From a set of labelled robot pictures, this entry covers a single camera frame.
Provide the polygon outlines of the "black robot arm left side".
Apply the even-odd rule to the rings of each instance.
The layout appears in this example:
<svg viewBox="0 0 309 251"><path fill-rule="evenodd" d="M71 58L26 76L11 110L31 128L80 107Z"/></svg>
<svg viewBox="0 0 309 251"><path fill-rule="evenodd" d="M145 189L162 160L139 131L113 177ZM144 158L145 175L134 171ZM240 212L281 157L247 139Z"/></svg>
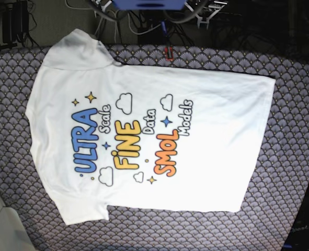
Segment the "black robot arm left side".
<svg viewBox="0 0 309 251"><path fill-rule="evenodd" d="M123 19L132 10L162 12L164 19L183 24L192 19L197 26L208 25L210 20L228 5L228 1L86 1L101 18L112 22Z"/></svg>

